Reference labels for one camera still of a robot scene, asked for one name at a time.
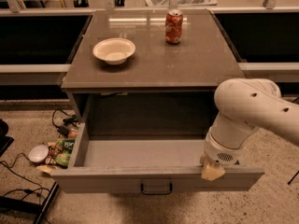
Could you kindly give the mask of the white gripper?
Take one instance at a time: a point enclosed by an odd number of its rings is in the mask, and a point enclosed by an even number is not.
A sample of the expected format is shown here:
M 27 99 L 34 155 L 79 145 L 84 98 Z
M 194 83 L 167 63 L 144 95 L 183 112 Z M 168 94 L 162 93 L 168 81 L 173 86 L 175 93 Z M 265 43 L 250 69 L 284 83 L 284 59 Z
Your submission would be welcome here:
M 243 144 L 232 145 L 228 147 L 219 143 L 208 132 L 204 142 L 204 153 L 200 158 L 200 162 L 203 164 L 201 178 L 213 181 L 225 174 L 223 165 L 234 165 L 239 161 L 242 155 Z

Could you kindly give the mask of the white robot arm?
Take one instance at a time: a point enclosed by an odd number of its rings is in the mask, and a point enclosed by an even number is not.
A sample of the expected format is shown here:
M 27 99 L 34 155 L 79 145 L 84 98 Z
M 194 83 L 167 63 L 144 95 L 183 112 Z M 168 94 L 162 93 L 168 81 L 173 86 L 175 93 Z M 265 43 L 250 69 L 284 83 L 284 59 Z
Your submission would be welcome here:
M 299 146 L 299 105 L 281 98 L 268 79 L 236 78 L 222 82 L 214 93 L 218 115 L 209 128 L 200 162 L 201 177 L 213 181 L 242 154 L 245 141 L 263 128 Z

